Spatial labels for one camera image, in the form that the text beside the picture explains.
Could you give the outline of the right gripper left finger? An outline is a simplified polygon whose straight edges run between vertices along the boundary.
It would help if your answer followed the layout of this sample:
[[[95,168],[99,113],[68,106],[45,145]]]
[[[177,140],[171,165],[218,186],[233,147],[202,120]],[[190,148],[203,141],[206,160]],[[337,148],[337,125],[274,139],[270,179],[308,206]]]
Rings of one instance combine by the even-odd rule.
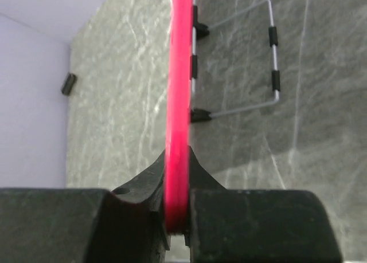
[[[164,262],[160,155],[114,190],[1,190],[2,262]]]

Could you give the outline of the yellow bone-shaped eraser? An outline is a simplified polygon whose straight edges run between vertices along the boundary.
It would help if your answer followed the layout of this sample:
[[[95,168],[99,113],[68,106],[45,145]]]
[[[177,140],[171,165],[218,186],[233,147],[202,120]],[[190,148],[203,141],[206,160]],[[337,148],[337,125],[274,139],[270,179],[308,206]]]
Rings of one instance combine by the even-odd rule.
[[[63,86],[61,88],[61,93],[64,96],[69,96],[71,94],[71,91],[77,81],[77,76],[74,73],[68,73],[67,77],[65,78],[65,81],[63,83]]]

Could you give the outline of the metal wire whiteboard stand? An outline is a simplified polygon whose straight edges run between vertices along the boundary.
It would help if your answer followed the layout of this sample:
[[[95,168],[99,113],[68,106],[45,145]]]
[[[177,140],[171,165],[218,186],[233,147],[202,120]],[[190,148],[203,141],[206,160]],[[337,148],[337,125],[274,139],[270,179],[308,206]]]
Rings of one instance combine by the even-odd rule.
[[[194,24],[200,22],[194,1]],[[197,41],[193,27],[191,109],[215,118],[270,107],[280,100],[278,30],[271,0],[250,6],[208,25]]]

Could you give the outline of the pink framed whiteboard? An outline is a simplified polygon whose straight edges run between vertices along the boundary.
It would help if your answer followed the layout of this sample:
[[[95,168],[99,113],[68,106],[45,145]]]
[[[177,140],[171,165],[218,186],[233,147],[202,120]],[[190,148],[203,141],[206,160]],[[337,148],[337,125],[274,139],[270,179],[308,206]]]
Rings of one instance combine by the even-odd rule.
[[[189,200],[193,0],[172,0],[163,203],[165,226],[181,234]]]

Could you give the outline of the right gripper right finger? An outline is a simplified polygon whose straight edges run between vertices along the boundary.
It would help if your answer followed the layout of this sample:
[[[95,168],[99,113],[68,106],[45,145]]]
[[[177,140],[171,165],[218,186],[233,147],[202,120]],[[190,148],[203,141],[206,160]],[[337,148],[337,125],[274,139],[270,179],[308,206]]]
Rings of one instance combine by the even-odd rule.
[[[307,190],[222,186],[188,149],[191,262],[342,262],[321,200]]]

